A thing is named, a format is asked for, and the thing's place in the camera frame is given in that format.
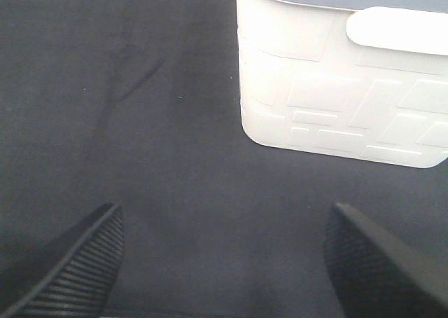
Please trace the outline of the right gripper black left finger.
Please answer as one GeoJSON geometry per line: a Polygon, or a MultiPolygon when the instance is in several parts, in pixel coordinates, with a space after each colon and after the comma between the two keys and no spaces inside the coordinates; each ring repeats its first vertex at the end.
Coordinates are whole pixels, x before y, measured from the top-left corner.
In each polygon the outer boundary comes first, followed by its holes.
{"type": "Polygon", "coordinates": [[[122,208],[104,204],[1,270],[1,316],[100,317],[123,254],[122,208]]]}

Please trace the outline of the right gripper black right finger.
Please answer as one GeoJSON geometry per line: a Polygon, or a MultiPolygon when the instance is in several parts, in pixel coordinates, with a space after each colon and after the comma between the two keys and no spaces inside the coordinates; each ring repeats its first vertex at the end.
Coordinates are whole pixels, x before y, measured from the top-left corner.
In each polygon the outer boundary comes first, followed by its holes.
{"type": "Polygon", "coordinates": [[[350,205],[331,206],[323,257],[346,317],[447,316],[447,267],[350,205]]]}

